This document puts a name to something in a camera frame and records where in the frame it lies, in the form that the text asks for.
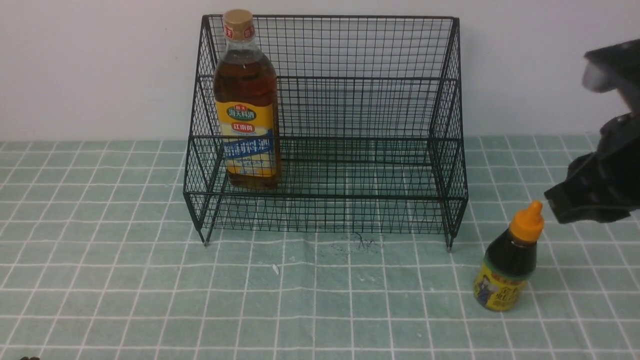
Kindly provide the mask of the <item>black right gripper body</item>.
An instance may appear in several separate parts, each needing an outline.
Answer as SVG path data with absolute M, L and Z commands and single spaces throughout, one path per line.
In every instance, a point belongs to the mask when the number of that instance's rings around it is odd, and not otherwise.
M 606 224 L 640 207 L 640 41 L 633 39 L 585 53 L 582 85 L 617 91 L 629 111 L 602 125 L 595 151 L 567 166 L 565 180 L 544 193 L 560 224 Z

